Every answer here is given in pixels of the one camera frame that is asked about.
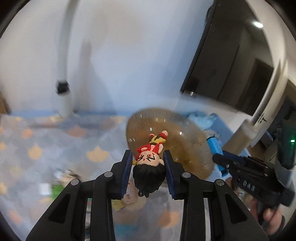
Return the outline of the person's right hand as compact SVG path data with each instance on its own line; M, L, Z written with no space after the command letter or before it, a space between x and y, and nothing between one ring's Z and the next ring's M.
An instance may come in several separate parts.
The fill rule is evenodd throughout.
M258 220L257 206L258 201L257 199L253 198L249 203L249 207L251 214L254 216L256 220ZM265 233L267 234L270 240L276 238L283 229L283 226L285 224L285 217L281 214L279 210L272 210L268 208L265 210L263 218L266 222L269 223L269 226Z

